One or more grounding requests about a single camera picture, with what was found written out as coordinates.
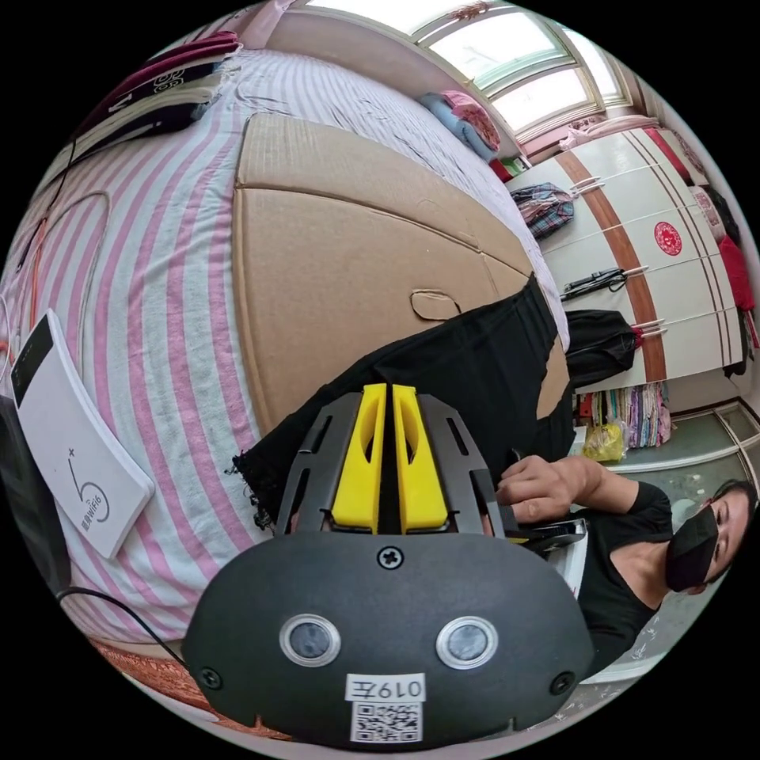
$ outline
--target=black cable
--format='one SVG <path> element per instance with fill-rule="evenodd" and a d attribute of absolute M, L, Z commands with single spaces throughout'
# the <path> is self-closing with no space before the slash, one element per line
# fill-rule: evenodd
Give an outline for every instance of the black cable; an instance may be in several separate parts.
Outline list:
<path fill-rule="evenodd" d="M 24 249 L 24 252 L 21 254 L 21 259 L 18 261 L 18 265 L 16 266 L 16 274 L 21 271 L 21 267 L 24 266 L 24 262 L 26 261 L 26 257 L 29 255 L 29 250 L 32 248 L 32 242 L 34 241 L 34 238 L 37 237 L 37 233 L 40 231 L 40 228 L 42 226 L 42 223 L 45 221 L 45 219 L 48 219 L 50 216 L 50 211 L 53 208 L 53 204 L 56 200 L 58 200 L 58 196 L 61 194 L 61 190 L 63 190 L 63 185 L 66 183 L 66 177 L 69 173 L 69 169 L 74 164 L 74 152 L 77 149 L 77 139 L 73 138 L 71 141 L 71 153 L 69 155 L 69 160 L 66 163 L 66 166 L 63 169 L 63 175 L 61 176 L 61 181 L 59 182 L 58 189 L 55 191 L 55 195 L 53 196 L 53 200 L 47 205 L 47 208 L 45 209 L 45 213 L 42 214 L 42 219 L 37 223 L 37 226 L 34 228 L 34 232 L 32 233 L 32 236 L 29 238 L 28 243 L 26 244 L 26 248 Z"/>
<path fill-rule="evenodd" d="M 572 301 L 574 298 L 579 298 L 582 295 L 588 293 L 595 293 L 604 289 L 609 290 L 612 293 L 617 293 L 628 282 L 628 275 L 624 272 L 615 272 L 597 279 L 593 279 L 590 282 L 583 283 L 582 285 L 572 287 L 569 290 L 564 291 L 560 295 L 562 302 Z"/>
<path fill-rule="evenodd" d="M 55 599 L 58 601 L 58 604 L 60 604 L 67 596 L 73 596 L 75 594 L 80 594 L 83 596 L 94 596 L 98 599 L 103 599 L 106 602 L 110 602 L 111 604 L 115 604 L 121 610 L 124 610 L 124 612 L 126 612 L 128 615 L 132 616 L 135 622 L 137 622 L 138 625 L 140 625 L 145 630 L 148 636 L 150 636 L 150 638 L 152 638 L 156 644 L 158 644 L 167 654 L 171 655 L 173 659 L 175 659 L 185 670 L 189 672 L 190 669 L 188 668 L 187 663 L 176 652 L 173 652 L 172 649 L 164 641 L 161 640 L 158 634 L 155 633 L 152 628 L 149 627 L 149 625 L 135 611 L 130 610 L 126 604 L 120 602 L 118 599 L 114 599 L 112 596 L 108 596 L 108 594 L 104 594 L 102 591 L 94 591 L 91 588 L 82 588 L 80 586 L 70 586 L 64 591 L 59 591 L 55 595 Z"/>

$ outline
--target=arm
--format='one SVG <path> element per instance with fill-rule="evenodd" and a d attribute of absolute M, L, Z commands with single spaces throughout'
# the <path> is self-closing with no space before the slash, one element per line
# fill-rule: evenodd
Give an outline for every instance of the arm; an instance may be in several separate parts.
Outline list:
<path fill-rule="evenodd" d="M 539 523 L 565 517 L 573 504 L 623 515 L 638 493 L 637 482 L 586 457 L 553 463 L 527 457 L 502 475 L 497 498 L 512 507 L 518 523 Z"/>
<path fill-rule="evenodd" d="M 551 467 L 568 484 L 570 503 L 624 515 L 639 494 L 639 484 L 587 457 L 566 457 Z"/>

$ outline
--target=black t-shirt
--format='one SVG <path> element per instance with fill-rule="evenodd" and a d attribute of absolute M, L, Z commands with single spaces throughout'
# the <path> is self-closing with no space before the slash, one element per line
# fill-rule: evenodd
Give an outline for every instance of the black t-shirt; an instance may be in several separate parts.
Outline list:
<path fill-rule="evenodd" d="M 649 483 L 639 483 L 636 502 L 625 515 L 584 509 L 588 526 L 586 564 L 578 603 L 591 633 L 596 656 L 586 678 L 625 654 L 657 612 L 631 591 L 610 554 L 637 542 L 659 543 L 673 537 L 671 502 Z"/>

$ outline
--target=window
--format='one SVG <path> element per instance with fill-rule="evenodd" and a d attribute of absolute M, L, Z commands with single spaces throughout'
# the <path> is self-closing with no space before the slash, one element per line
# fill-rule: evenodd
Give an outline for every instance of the window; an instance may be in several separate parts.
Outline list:
<path fill-rule="evenodd" d="M 578 52 L 583 57 L 583 61 L 588 66 L 591 76 L 596 81 L 602 98 L 605 101 L 616 101 L 621 98 L 622 91 L 615 78 L 612 67 L 605 60 L 602 52 L 585 37 L 571 29 L 564 29 L 564 33 L 570 38 L 570 41 L 578 48 Z"/>
<path fill-rule="evenodd" d="M 568 58 L 559 40 L 524 13 L 493 16 L 461 27 L 430 49 L 481 88 L 537 63 Z"/>
<path fill-rule="evenodd" d="M 591 96 L 573 69 L 547 74 L 492 101 L 516 134 L 591 102 Z"/>
<path fill-rule="evenodd" d="M 430 51 L 463 88 L 480 91 L 518 140 L 629 103 L 610 57 L 584 36 L 536 13 L 486 0 L 475 17 L 453 12 L 473 0 L 300 0 L 295 7 L 382 24 Z"/>

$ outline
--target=blue cloth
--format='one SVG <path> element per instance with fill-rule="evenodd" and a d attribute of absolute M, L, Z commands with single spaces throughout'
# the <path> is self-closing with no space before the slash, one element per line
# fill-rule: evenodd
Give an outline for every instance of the blue cloth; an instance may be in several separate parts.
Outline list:
<path fill-rule="evenodd" d="M 458 138 L 468 148 L 474 150 L 485 162 L 491 162 L 496 158 L 496 152 L 491 150 L 480 135 L 476 132 L 475 127 L 459 116 L 452 113 L 452 108 L 443 95 L 437 93 L 428 93 L 420 98 L 420 103 L 449 131 L 454 137 Z"/>

